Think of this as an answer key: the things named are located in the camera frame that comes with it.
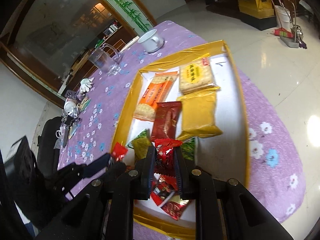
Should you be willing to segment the purple floral tablecloth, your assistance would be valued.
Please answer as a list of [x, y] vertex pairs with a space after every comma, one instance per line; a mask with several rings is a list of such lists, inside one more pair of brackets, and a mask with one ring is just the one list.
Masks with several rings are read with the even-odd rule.
[[[118, 74], [107, 76], [100, 70], [93, 73], [93, 87], [88, 94], [91, 101], [81, 114], [76, 134], [60, 151], [58, 168], [71, 163], [89, 164], [110, 149], [125, 98], [140, 68], [204, 43], [204, 39], [172, 21], [164, 21], [156, 29], [165, 40], [160, 51], [147, 54], [134, 44], [125, 51]], [[284, 222], [303, 203], [303, 165], [275, 109], [244, 73], [239, 76], [249, 126], [249, 189], [279, 222]]]

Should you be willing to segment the red black candy pack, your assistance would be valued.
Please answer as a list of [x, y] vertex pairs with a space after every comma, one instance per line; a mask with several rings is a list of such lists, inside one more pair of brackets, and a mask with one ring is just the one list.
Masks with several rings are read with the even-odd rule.
[[178, 190], [177, 180], [174, 177], [159, 175], [152, 183], [150, 197], [157, 206], [163, 206]]

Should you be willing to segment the dark red snack pack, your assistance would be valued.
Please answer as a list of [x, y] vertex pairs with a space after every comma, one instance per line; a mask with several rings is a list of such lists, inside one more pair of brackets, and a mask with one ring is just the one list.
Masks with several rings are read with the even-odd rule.
[[178, 117], [182, 110], [180, 101], [158, 102], [151, 132], [151, 142], [156, 139], [175, 139]]

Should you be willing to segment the yellow label cracker pack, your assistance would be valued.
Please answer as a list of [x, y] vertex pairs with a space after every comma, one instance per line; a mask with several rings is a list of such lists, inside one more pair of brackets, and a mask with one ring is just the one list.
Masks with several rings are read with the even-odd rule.
[[206, 88], [220, 89], [215, 82], [208, 53], [179, 66], [179, 89], [183, 95]]

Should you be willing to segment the black tablet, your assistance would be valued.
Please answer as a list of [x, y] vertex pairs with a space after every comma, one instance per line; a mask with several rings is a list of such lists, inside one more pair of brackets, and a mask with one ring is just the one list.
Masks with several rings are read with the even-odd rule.
[[69, 126], [66, 126], [65, 127], [65, 133], [64, 133], [64, 136], [63, 136], [63, 144], [62, 144], [62, 147], [65, 148], [66, 145], [67, 145], [67, 142], [68, 142], [68, 137], [69, 137]]

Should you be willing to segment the dustpan and broom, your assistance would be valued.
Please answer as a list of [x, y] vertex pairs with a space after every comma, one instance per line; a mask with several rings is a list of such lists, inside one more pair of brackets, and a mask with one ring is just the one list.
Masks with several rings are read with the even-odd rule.
[[301, 27], [297, 24], [297, 13], [296, 7], [293, 2], [293, 15], [291, 15], [291, 30], [287, 31], [284, 28], [274, 29], [273, 34], [279, 36], [280, 39], [289, 47], [289, 48], [303, 48], [307, 49], [306, 43], [303, 41], [303, 32]]

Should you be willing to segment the orange soda cracker pack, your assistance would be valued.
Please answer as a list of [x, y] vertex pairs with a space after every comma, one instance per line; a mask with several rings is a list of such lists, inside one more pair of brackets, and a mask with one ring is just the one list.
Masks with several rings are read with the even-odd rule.
[[164, 102], [177, 77], [178, 72], [156, 73], [140, 99], [133, 117], [142, 121], [154, 121], [157, 103]]

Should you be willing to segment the small red candy pack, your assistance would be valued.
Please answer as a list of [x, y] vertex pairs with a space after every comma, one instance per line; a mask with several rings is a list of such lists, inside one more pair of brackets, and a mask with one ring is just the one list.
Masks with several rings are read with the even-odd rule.
[[114, 161], [122, 161], [125, 155], [127, 154], [128, 149], [121, 145], [119, 142], [116, 142], [113, 150], [111, 151], [111, 157]]

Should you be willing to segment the white ceramic mug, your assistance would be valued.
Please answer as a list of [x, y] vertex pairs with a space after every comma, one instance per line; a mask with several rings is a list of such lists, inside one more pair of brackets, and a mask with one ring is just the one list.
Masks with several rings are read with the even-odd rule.
[[142, 35], [137, 42], [147, 53], [154, 53], [161, 49], [164, 45], [164, 39], [159, 36], [159, 33], [156, 29], [152, 29]]

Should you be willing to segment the black phone stand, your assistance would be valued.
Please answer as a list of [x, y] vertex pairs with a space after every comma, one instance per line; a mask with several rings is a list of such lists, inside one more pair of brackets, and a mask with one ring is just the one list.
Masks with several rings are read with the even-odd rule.
[[73, 90], [67, 90], [65, 93], [65, 97], [69, 99], [76, 100], [77, 99], [77, 92]]

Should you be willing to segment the white glove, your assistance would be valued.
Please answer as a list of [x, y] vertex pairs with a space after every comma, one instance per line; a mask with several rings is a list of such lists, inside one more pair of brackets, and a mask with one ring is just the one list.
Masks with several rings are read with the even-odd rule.
[[88, 93], [93, 86], [93, 81], [94, 81], [93, 77], [90, 79], [88, 78], [82, 79], [80, 81], [80, 93], [81, 94]]

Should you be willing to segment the dark red chocolate bar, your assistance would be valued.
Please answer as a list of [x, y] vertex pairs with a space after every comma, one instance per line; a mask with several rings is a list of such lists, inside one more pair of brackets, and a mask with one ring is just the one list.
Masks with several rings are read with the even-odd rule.
[[191, 203], [191, 200], [182, 200], [178, 194], [173, 195], [161, 209], [174, 220], [179, 220]]

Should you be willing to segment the plain yellow snack pack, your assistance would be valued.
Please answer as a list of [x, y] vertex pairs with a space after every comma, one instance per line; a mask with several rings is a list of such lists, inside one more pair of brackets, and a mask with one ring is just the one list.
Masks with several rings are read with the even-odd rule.
[[208, 138], [221, 135], [223, 131], [216, 126], [216, 90], [207, 88], [180, 96], [182, 103], [181, 132], [177, 137], [186, 141], [193, 137]]

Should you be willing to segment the black office chair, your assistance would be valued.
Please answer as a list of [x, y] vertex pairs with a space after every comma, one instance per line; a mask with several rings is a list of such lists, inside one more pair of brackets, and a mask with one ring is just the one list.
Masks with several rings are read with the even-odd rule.
[[55, 148], [55, 144], [58, 139], [56, 131], [60, 129], [60, 125], [60, 116], [49, 119], [37, 139], [37, 166], [44, 177], [50, 177], [57, 171], [60, 150]]

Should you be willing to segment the green triangular snack pack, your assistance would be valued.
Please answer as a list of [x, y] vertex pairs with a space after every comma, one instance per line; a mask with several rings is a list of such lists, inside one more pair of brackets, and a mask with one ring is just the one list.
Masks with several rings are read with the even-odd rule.
[[181, 152], [184, 159], [188, 159], [195, 162], [198, 145], [199, 145], [199, 140], [197, 137], [193, 137], [185, 141], [181, 145]]

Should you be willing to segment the colourful booklet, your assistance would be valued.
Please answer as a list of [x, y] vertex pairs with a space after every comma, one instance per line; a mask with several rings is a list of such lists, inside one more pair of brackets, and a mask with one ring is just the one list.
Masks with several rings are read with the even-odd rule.
[[68, 139], [70, 140], [73, 135], [75, 135], [78, 127], [80, 126], [80, 124], [78, 122], [74, 122], [71, 127], [69, 128], [69, 134], [68, 134]]

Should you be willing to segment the green cracker packet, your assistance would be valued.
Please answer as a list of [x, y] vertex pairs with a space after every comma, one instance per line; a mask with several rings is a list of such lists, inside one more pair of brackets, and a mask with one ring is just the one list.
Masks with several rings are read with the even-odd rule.
[[86, 109], [86, 107], [88, 106], [88, 104], [90, 103], [90, 101], [91, 101], [91, 99], [88, 96], [85, 96], [83, 98], [83, 100], [80, 102], [79, 111], [83, 112]]

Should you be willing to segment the yellow taped cardboard box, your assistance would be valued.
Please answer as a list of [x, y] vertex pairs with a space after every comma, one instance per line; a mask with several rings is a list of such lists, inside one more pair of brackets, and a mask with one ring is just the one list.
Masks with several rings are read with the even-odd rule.
[[216, 97], [215, 118], [223, 134], [200, 142], [196, 166], [213, 179], [236, 179], [248, 189], [249, 143], [247, 114], [239, 73], [227, 44], [216, 41], [164, 57], [144, 67], [142, 72], [164, 71], [208, 53], [214, 61], [213, 73], [220, 90]]

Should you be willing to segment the glass water pitcher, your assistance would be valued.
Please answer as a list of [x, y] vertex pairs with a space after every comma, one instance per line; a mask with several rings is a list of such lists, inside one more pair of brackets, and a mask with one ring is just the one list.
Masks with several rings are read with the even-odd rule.
[[[114, 57], [111, 57], [106, 51], [104, 51], [105, 48], [111, 49], [114, 52]], [[120, 54], [116, 48], [107, 43], [102, 43], [100, 46], [95, 48], [88, 57], [88, 60], [108, 76], [116, 75], [121, 71], [119, 64]]]

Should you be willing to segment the white bucket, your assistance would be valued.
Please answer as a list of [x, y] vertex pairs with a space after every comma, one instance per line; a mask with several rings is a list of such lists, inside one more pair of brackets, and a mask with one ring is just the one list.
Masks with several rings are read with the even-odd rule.
[[291, 15], [290, 11], [282, 6], [275, 5], [274, 6], [277, 27], [284, 28], [287, 31], [291, 30]]

